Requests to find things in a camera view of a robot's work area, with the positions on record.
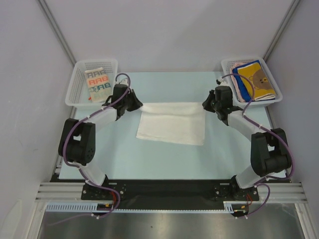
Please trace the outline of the printed letters towel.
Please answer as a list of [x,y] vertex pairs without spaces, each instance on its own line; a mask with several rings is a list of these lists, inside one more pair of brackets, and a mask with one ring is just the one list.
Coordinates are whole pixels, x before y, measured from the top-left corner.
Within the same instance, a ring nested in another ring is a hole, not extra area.
[[92,102],[104,102],[112,93],[109,78],[103,67],[84,72]]

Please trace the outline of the white towel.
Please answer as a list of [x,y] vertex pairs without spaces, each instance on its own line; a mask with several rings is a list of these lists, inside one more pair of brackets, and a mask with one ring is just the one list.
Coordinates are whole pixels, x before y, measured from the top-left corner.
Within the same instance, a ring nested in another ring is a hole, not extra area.
[[203,145],[205,111],[201,103],[145,103],[136,138]]

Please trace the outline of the yellow brown bear towel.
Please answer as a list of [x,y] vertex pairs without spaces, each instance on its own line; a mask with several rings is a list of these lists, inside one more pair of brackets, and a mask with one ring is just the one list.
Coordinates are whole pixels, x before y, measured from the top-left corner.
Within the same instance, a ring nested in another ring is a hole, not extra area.
[[233,72],[245,76],[252,83],[255,93],[253,101],[272,100],[276,97],[259,60],[240,65]]

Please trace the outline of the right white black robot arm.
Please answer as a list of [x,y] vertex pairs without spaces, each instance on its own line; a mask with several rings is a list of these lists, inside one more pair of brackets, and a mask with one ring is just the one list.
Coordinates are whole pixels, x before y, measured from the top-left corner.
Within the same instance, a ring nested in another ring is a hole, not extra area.
[[247,117],[245,110],[233,105],[232,91],[228,86],[218,86],[209,92],[202,103],[203,109],[216,113],[225,125],[234,128],[251,143],[250,165],[240,174],[231,178],[230,196],[241,200],[247,189],[257,187],[268,178],[280,180],[273,174],[294,170],[292,153],[286,133],[281,128],[268,129]]

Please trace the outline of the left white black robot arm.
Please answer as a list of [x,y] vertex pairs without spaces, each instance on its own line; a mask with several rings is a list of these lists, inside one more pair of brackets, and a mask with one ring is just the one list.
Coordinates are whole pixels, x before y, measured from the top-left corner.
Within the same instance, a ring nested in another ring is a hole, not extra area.
[[106,184],[106,174],[94,162],[96,133],[119,120],[125,112],[138,110],[142,106],[133,89],[117,84],[99,110],[82,120],[68,118],[64,123],[58,154],[66,165],[78,169],[86,183],[93,186],[92,193],[98,199],[107,198],[110,187]]

